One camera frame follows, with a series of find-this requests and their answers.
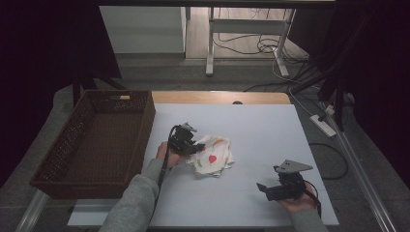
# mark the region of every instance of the gray floor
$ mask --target gray floor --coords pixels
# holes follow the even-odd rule
[[[244,91],[255,84],[281,83],[272,72],[272,61],[225,61],[216,62],[214,77],[206,77],[204,60],[185,60],[168,56],[118,56],[123,79],[122,84],[133,90],[226,90]],[[291,76],[296,74],[300,65],[288,64]],[[102,89],[109,89],[98,81]],[[268,88],[253,88],[251,91],[272,91]],[[312,113],[320,113],[316,106],[317,89],[304,91],[308,101],[301,96],[297,100]],[[336,139],[325,136],[309,119],[307,114],[294,100],[308,142],[319,142],[340,149]],[[47,122],[30,147],[12,177],[0,189],[0,231],[15,231],[25,209],[30,203],[35,189],[29,180],[53,139],[68,118],[72,103],[71,87],[56,93],[54,107]],[[396,173],[367,135],[356,124],[352,108],[346,107],[344,124],[351,144],[366,173],[374,184],[391,214],[396,231],[410,231],[410,191],[397,177]],[[342,170],[341,159],[326,147],[311,147],[322,176],[333,176]],[[325,181],[340,226],[329,227],[330,231],[382,231],[373,211],[366,202],[355,176],[350,170],[344,178]],[[96,228],[71,228],[67,226],[74,201],[49,200],[39,218],[34,231],[95,231]],[[266,231],[293,231],[292,228],[266,229]]]

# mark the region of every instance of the wicker basket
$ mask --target wicker basket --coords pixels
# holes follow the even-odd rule
[[[120,198],[141,171],[155,113],[150,91],[86,91],[30,184],[54,199]]]

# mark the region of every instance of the person's left hand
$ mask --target person's left hand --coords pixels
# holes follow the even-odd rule
[[[158,160],[165,160],[165,153],[166,153],[166,148],[167,148],[168,143],[165,141],[161,143],[160,147],[158,147],[157,151],[157,159]],[[175,166],[178,164],[178,161],[180,158],[185,159],[185,156],[179,156],[178,154],[175,154],[172,152],[172,150],[169,150],[169,157],[168,157],[168,168]]]

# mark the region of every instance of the person's right hand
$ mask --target person's right hand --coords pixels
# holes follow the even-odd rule
[[[306,183],[307,190],[312,192],[311,185]],[[301,212],[303,210],[316,209],[316,203],[305,193],[296,200],[286,199],[280,200],[278,203],[287,210],[290,214]]]

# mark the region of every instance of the wall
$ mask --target wall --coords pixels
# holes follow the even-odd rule
[[[185,8],[100,7],[115,53],[185,52]]]

